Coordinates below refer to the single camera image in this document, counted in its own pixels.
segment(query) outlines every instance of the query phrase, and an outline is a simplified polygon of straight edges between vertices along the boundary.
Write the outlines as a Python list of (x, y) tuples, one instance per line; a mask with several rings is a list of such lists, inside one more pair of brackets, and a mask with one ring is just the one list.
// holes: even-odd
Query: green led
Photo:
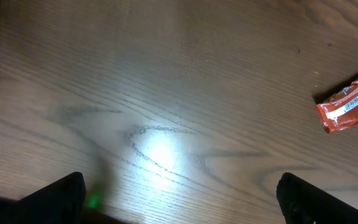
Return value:
[(93, 195), (88, 202), (88, 208), (97, 208), (100, 202), (100, 197)]

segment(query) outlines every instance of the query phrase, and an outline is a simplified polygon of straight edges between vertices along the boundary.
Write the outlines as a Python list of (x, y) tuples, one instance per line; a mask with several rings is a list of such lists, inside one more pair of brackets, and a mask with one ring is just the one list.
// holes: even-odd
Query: candy wrapper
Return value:
[(330, 133), (358, 123), (358, 79), (348, 87), (316, 105), (324, 129)]

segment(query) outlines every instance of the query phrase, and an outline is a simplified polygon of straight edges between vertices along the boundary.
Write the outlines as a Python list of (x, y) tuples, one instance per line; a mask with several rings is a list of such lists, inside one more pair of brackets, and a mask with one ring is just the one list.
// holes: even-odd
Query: wooden desk surface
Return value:
[(284, 223), (292, 172), (358, 208), (358, 125), (312, 94), (358, 72), (358, 0), (0, 2), (0, 196), (109, 162), (107, 212)]

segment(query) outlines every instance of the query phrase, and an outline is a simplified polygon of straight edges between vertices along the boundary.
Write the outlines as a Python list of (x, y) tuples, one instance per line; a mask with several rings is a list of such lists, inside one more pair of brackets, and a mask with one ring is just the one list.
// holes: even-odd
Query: snack bar wrapper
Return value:
[(330, 133), (358, 123), (358, 79), (348, 87), (316, 105), (324, 129)]

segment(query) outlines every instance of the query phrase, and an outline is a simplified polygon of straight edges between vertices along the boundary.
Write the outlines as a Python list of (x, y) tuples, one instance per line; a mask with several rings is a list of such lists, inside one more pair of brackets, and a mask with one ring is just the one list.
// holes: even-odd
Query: barcode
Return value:
[(349, 110), (355, 108), (358, 105), (358, 97), (354, 98), (352, 101), (346, 103), (345, 105), (345, 113)]

